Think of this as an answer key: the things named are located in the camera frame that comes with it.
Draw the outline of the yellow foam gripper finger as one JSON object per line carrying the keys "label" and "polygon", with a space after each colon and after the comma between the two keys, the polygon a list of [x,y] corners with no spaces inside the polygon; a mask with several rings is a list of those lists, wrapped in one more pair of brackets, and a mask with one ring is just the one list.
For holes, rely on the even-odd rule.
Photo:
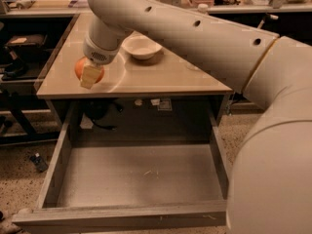
{"label": "yellow foam gripper finger", "polygon": [[92,62],[85,62],[82,66],[80,85],[83,88],[90,89],[102,78],[102,66]]}

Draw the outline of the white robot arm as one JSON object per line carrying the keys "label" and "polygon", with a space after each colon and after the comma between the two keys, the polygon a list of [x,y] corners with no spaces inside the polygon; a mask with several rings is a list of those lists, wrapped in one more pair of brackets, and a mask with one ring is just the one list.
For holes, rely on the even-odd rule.
{"label": "white robot arm", "polygon": [[155,0],[88,3],[88,59],[111,63],[137,31],[263,108],[232,168],[227,233],[312,234],[312,48]]}

